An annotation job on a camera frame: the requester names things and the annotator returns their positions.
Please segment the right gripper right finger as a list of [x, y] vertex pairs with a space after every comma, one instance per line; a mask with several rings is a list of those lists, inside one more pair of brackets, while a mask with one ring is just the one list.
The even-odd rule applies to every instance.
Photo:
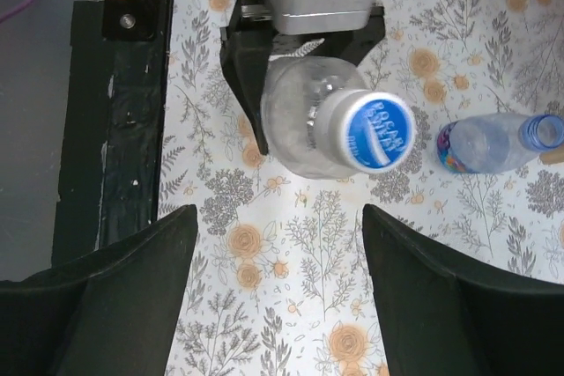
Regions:
[[392, 375], [561, 375], [563, 287], [496, 268], [362, 211]]

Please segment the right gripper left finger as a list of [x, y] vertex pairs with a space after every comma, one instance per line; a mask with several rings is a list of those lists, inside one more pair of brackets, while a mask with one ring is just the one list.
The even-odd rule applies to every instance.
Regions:
[[197, 241], [184, 205], [144, 230], [1, 283], [3, 375], [162, 375]]

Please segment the clear bottle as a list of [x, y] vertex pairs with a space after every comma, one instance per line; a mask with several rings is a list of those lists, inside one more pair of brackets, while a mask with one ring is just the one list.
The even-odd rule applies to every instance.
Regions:
[[322, 103], [341, 89], [373, 91], [357, 67], [342, 59], [308, 55], [270, 62], [261, 98], [262, 127], [268, 152], [290, 172], [314, 180], [362, 173], [320, 151], [315, 140]]

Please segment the blue bottle cap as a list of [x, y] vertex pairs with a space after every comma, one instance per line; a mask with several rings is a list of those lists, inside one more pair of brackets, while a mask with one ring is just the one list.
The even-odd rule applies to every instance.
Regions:
[[402, 99], [361, 89], [332, 93], [322, 103], [315, 125], [320, 151], [367, 174], [399, 166], [417, 135], [413, 112]]

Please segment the small blue-label water bottle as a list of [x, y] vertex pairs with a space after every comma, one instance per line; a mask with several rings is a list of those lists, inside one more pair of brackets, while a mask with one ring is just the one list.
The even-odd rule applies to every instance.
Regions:
[[439, 161], [452, 173], [515, 170], [563, 144], [563, 119], [554, 114], [485, 114], [444, 126], [436, 138]]

